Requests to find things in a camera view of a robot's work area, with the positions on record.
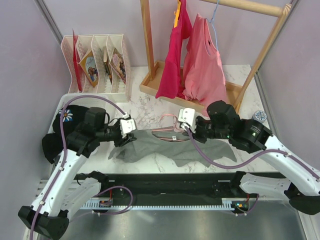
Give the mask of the pink wire hanger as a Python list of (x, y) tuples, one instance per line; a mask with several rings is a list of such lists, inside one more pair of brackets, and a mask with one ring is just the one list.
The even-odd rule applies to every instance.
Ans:
[(174, 114), (163, 114), (160, 117), (160, 121), (163, 118), (172, 117), (173, 118), (173, 125), (161, 128), (155, 128), (151, 130), (151, 134), (162, 141), (171, 142), (171, 143), (179, 143), (179, 142), (186, 142), (189, 141), (190, 138), (184, 135), (183, 130), (178, 128), (178, 117)]

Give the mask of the grey t-shirt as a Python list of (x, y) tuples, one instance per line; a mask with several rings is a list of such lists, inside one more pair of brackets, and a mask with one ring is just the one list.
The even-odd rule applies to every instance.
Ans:
[[(200, 162), (209, 167), (207, 162), (196, 150), (187, 134), (174, 131), (138, 130), (134, 133), (136, 140), (121, 147), (114, 147), (108, 158), (122, 160), (125, 163), (135, 163), (151, 154), (160, 154), (172, 159), (177, 167), (183, 167), (191, 162)], [(232, 148), (224, 141), (209, 139), (206, 143), (197, 143), (200, 150), (212, 161), (223, 157), (237, 161)]]

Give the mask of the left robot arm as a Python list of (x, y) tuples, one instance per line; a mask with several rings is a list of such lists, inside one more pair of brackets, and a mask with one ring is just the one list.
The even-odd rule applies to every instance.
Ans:
[(50, 240), (59, 240), (66, 232), (75, 213), (92, 197), (104, 197), (110, 191), (106, 175), (93, 171), (71, 194), (67, 191), (83, 164), (101, 142), (122, 147), (135, 141), (136, 123), (129, 114), (115, 124), (105, 122), (107, 112), (100, 107), (89, 108), (83, 121), (73, 132), (62, 138), (61, 158), (45, 187), (30, 206), (22, 206), (18, 217), (33, 232)]

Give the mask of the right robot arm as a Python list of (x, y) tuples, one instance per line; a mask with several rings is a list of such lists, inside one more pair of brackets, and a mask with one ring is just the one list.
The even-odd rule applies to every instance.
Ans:
[(320, 212), (320, 172), (292, 153), (265, 125), (255, 119), (241, 119), (234, 107), (222, 100), (207, 107), (209, 119), (196, 116), (192, 108), (182, 110), (179, 118), (184, 121), (191, 141), (199, 154), (212, 165), (227, 169), (226, 165), (213, 162), (197, 145), (208, 139), (224, 139), (238, 150), (253, 154), (249, 160), (232, 166), (238, 170), (260, 158), (284, 177), (272, 178), (237, 171), (229, 183), (235, 197), (243, 194), (270, 196), (288, 201), (296, 210), (316, 215)]

